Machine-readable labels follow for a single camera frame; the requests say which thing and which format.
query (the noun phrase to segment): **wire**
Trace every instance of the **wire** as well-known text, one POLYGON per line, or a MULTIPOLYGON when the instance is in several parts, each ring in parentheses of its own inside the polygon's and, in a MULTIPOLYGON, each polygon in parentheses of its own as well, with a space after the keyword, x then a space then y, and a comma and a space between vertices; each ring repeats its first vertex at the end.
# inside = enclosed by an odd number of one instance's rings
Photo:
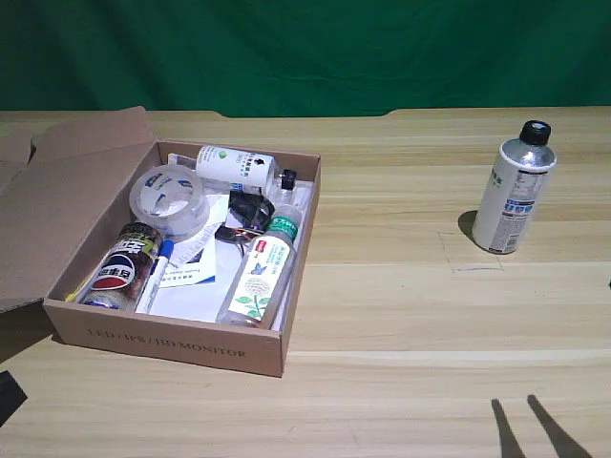
POLYGON ((248 243, 262 234, 274 213, 274 205, 264 196, 232 191, 229 210, 243 227, 222 225, 215 238, 226 243, 248 243))

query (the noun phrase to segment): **green backdrop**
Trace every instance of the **green backdrop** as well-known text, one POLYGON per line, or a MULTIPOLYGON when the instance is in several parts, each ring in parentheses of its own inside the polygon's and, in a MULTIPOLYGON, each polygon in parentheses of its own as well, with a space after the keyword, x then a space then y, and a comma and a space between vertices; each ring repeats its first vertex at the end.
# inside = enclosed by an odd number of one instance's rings
POLYGON ((0 0, 0 109, 611 105, 609 0, 0 0))

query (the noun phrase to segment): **wooden table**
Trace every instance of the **wooden table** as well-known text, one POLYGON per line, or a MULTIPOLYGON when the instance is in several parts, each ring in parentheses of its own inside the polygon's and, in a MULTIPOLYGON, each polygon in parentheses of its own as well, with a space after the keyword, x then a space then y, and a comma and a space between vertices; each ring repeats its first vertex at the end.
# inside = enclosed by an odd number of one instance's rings
MULTIPOLYGON (((4 112, 0 134, 78 115, 4 112)), ((497 457, 498 399, 527 457, 557 456, 534 394, 611 456, 611 108, 150 118, 158 137, 323 156, 285 375, 32 344, 50 332, 40 310, 0 317, 5 355, 23 349, 0 368, 29 396, 0 455, 497 457), (518 251, 488 254, 460 226, 531 118, 552 125, 558 167, 518 251)))

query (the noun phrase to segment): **marker pen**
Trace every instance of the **marker pen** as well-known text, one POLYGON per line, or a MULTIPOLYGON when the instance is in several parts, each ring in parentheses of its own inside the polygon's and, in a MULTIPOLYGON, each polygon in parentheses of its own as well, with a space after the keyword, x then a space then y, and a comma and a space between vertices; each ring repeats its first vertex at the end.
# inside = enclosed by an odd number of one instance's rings
POLYGON ((153 299, 157 295, 159 284, 165 273, 165 268, 168 266, 172 252, 174 251, 174 242, 171 240, 164 240, 161 248, 159 249, 159 255, 153 269, 151 276, 146 282, 142 296, 137 303, 136 313, 149 313, 151 305, 153 305, 153 299))

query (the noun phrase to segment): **clear tape roll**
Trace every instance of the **clear tape roll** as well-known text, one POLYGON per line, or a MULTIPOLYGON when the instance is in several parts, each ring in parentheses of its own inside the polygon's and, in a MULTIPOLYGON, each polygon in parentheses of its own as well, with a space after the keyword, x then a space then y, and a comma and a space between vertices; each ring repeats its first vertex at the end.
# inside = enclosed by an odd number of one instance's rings
POLYGON ((201 178, 182 165, 161 165, 132 187, 130 206, 138 220, 173 241, 189 239, 208 219, 201 178))

